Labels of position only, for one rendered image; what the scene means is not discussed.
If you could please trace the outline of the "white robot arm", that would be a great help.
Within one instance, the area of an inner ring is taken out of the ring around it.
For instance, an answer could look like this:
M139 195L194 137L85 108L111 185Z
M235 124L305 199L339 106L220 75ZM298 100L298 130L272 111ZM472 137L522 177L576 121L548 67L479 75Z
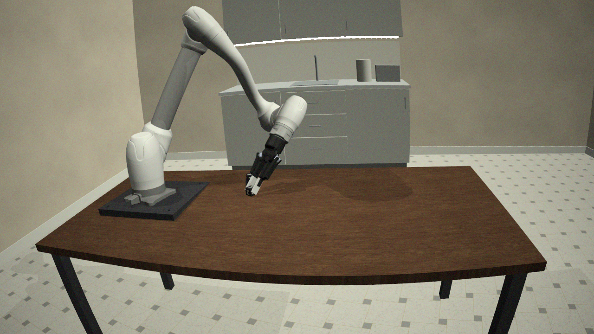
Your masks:
M163 162L172 141L170 129L187 84L201 55L208 49L224 59L234 70L247 98L258 112L261 127L283 139L286 144L303 122L307 103L299 96L291 96L279 106L265 101L258 92L250 70L227 36L226 32L204 9L192 6L182 15L186 27L181 40L181 50L171 70L151 122L142 132L128 140L126 157L132 194L124 202L132 205L154 206L157 202L176 193L166 188Z

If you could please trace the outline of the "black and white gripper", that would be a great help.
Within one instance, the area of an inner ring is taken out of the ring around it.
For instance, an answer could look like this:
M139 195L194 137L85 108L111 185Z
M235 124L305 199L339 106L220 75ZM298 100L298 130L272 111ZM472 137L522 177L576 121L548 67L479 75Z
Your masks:
M252 176L246 186L254 186L251 192L255 195L257 195L263 181L270 178L277 165L282 161L279 154L281 154L285 145L286 142L283 139L270 135L266 141L265 150L260 154L259 152L256 154L254 164L250 170Z

